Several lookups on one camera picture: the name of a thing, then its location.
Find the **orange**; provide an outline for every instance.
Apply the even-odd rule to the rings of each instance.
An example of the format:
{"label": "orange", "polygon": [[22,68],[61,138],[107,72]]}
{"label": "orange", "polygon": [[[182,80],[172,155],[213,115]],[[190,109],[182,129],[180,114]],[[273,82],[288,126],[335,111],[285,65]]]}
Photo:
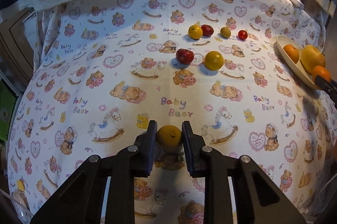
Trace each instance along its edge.
{"label": "orange", "polygon": [[290,59],[293,60],[295,64],[297,64],[298,60],[300,59],[300,53],[298,50],[293,45],[285,45],[283,49],[288,54]]}
{"label": "orange", "polygon": [[331,82],[331,75],[329,70],[327,70],[326,68],[317,65],[315,66],[315,68],[312,70],[312,81],[315,83],[315,78],[316,76],[321,76],[324,80],[326,80],[327,82]]}
{"label": "orange", "polygon": [[188,29],[188,36],[194,40],[198,40],[203,35],[203,30],[198,25],[190,26]]}

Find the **yellow duck print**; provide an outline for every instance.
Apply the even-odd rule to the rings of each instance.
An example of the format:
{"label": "yellow duck print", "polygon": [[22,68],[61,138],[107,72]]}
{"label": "yellow duck print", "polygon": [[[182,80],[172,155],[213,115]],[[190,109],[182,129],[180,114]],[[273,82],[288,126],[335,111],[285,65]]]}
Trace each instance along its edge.
{"label": "yellow duck print", "polygon": [[300,106],[298,105],[298,103],[296,103],[295,106],[296,106],[297,112],[301,112],[301,108],[300,108]]}
{"label": "yellow duck print", "polygon": [[246,122],[254,122],[255,117],[252,115],[252,112],[250,109],[246,109],[243,111],[243,114],[245,115]]}
{"label": "yellow duck print", "polygon": [[137,127],[141,129],[147,129],[149,126],[150,117],[148,113],[138,114]]}
{"label": "yellow duck print", "polygon": [[65,116],[66,116],[66,114],[67,114],[66,111],[62,112],[61,118],[60,118],[60,122],[65,122]]}

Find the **white bowl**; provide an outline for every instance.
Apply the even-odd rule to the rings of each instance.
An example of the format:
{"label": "white bowl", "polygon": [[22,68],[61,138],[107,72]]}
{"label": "white bowl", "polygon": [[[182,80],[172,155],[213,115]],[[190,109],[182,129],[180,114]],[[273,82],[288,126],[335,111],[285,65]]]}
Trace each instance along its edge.
{"label": "white bowl", "polygon": [[302,66],[302,63],[300,62],[300,59],[298,60],[297,64],[291,60],[291,58],[288,56],[288,54],[284,51],[285,45],[293,45],[298,52],[300,53],[300,59],[303,48],[301,48],[297,43],[295,43],[293,40],[289,39],[288,37],[284,35],[278,35],[276,37],[276,45],[277,49],[280,52],[281,56],[283,57],[284,61],[287,63],[287,65],[290,67],[290,69],[294,72],[294,74],[301,79],[303,83],[305,83],[308,87],[312,89],[317,89],[316,85],[312,81],[311,76],[305,71],[304,67]]}

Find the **tablecloth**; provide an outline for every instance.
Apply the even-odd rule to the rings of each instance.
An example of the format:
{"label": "tablecloth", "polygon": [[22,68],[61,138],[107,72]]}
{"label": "tablecloth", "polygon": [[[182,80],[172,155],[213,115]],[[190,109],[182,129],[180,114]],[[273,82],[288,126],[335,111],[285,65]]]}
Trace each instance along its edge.
{"label": "tablecloth", "polygon": [[[215,33],[192,40],[193,24]],[[86,158],[115,155],[149,120],[189,120],[224,155],[251,156],[298,209],[320,204],[336,110],[273,45],[279,34],[320,43],[318,23],[289,0],[74,0],[38,13],[37,27],[41,65],[16,115],[8,164],[11,193],[33,213]],[[175,59],[179,48],[194,52],[189,66]],[[211,50],[225,58],[218,72],[203,66]],[[155,157],[151,176],[134,181],[136,223],[202,223],[204,180],[189,176],[183,152],[157,148]]]}

